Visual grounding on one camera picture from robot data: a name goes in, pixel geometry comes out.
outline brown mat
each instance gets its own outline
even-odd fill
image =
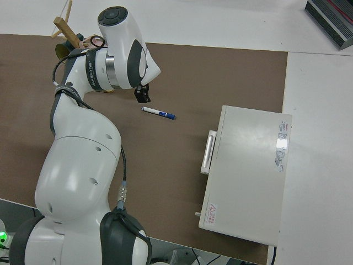
[[[52,69],[59,39],[0,35],[0,198],[35,206],[36,182],[53,136]],[[85,100],[119,129],[127,156],[126,207],[149,236],[265,264],[267,246],[198,228],[207,176],[200,174],[207,134],[222,105],[282,111],[286,52],[149,44],[162,73],[150,84],[151,108],[133,90]],[[109,192],[115,205],[122,161]]]

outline marker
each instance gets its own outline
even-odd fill
[[[149,113],[153,113],[153,114],[157,114],[159,116],[163,116],[166,117],[168,119],[174,120],[175,119],[175,115],[171,114],[171,113],[167,113],[167,112],[160,112],[159,110],[156,109],[151,109],[151,108],[147,108],[147,107],[142,107],[141,108],[144,112],[149,112]]]

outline white label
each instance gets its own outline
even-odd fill
[[[218,205],[210,203],[208,205],[206,225],[215,225]]]
[[[288,148],[288,130],[290,124],[282,121],[278,128],[278,136],[276,143],[275,169],[283,172],[286,166],[286,152]]]

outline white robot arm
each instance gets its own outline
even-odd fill
[[[148,265],[151,244],[124,208],[126,180],[110,211],[108,190],[121,152],[115,125],[83,108],[90,91],[135,88],[149,101],[148,83],[160,69],[124,7],[98,17],[108,48],[76,49],[57,84],[50,127],[55,140],[42,167],[35,202],[42,217],[24,223],[13,238],[11,265]]]

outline black wire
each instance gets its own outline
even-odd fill
[[[274,248],[274,255],[273,255],[273,257],[272,257],[271,265],[274,265],[274,264],[275,264],[276,253],[277,253],[277,247]]]
[[[93,39],[100,39],[103,43],[100,46],[98,46],[93,43]],[[94,36],[90,37],[89,41],[93,46],[95,46],[97,48],[103,48],[105,45],[105,39],[102,36],[94,35]]]
[[[120,152],[121,152],[121,156],[122,156],[122,164],[124,165],[124,176],[122,177],[122,180],[126,181],[126,156],[124,153],[124,148],[122,148],[122,146],[121,146]]]
[[[84,105],[86,108],[91,109],[91,110],[95,110],[94,108],[92,108],[90,105],[88,105],[85,101],[82,101],[81,99],[79,99],[78,97],[76,97],[74,94],[70,93],[67,90],[61,90],[61,93],[64,93],[65,95],[69,96],[70,98],[73,98],[74,100],[76,100],[77,104],[82,104]]]
[[[197,260],[197,263],[198,263],[199,265],[201,265],[201,264],[200,264],[200,261],[199,261],[199,258],[197,257],[197,255],[196,255],[194,249],[192,248],[191,250],[192,250],[193,254],[195,255],[195,258],[196,258],[196,260]],[[213,261],[215,261],[216,259],[218,259],[218,258],[220,258],[220,257],[221,257],[221,255],[219,255],[218,257],[214,258],[213,260],[211,260],[211,261],[210,261],[208,264],[206,264],[206,265],[210,265]]]
[[[220,258],[221,257],[221,255],[219,255],[218,257],[216,257],[216,258],[214,258],[213,260],[211,260],[208,264],[206,264],[206,265],[209,265],[209,264],[211,264],[213,261],[215,261],[216,259],[218,259],[218,258]]]
[[[94,44],[94,43],[92,42],[92,40],[93,40],[94,38],[101,39],[101,40],[102,40],[102,45],[97,46],[96,44]],[[98,50],[100,50],[101,48],[104,48],[105,39],[104,39],[103,37],[101,37],[101,36],[95,35],[95,36],[92,36],[92,37],[90,38],[90,43],[91,43],[93,46],[96,46],[96,47],[97,47],[97,51],[98,51]],[[57,70],[57,68],[59,67],[59,65],[60,65],[61,63],[63,63],[63,62],[66,61],[67,59],[77,58],[77,57],[80,57],[80,56],[84,56],[84,55],[86,55],[86,53],[87,53],[87,52],[84,52],[84,53],[81,53],[81,54],[68,55],[68,56],[65,56],[64,58],[60,59],[59,62],[58,62],[58,63],[56,64],[56,66],[54,67],[54,70],[53,70],[53,73],[52,73],[52,81],[53,81],[53,83],[55,82],[55,73],[56,73],[56,70]]]
[[[196,258],[198,264],[201,265],[201,264],[200,264],[200,261],[199,261],[199,258],[197,257],[197,255],[196,255],[194,249],[192,248],[191,250],[192,250],[193,254],[195,255],[195,258]]]
[[[139,239],[143,240],[148,247],[148,258],[151,259],[151,255],[152,255],[152,245],[151,242],[148,240],[148,238],[146,236],[143,236],[142,234],[139,233],[138,228],[128,219],[128,223],[126,223],[124,217],[120,214],[119,215],[120,221],[122,222],[122,224],[124,225],[124,227],[126,227],[131,233],[133,233],[136,237],[138,237]]]
[[[9,258],[9,257],[1,257],[1,258],[0,258],[0,262],[9,263],[8,258]]]
[[[84,56],[84,55],[86,55],[86,52],[84,52],[84,53],[82,53],[82,54],[68,55],[68,56],[65,56],[64,58],[60,59],[59,62],[55,65],[54,70],[53,70],[53,73],[52,73],[52,81],[53,81],[53,83],[55,82],[55,73],[56,73],[56,70],[57,70],[57,68],[59,67],[59,65],[60,65],[61,63],[63,63],[63,62],[66,61],[67,59],[76,58],[76,57],[81,57],[81,56]]]

